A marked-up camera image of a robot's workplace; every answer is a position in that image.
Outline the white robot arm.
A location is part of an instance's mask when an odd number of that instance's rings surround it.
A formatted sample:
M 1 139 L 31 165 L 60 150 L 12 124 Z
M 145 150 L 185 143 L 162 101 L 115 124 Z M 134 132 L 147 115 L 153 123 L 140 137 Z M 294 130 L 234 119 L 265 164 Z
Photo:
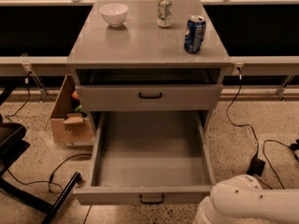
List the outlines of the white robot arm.
M 298 208 L 298 189 L 263 189 L 255 177 L 237 175 L 213 186 L 192 224 L 233 224 L 239 218 L 299 224 Z

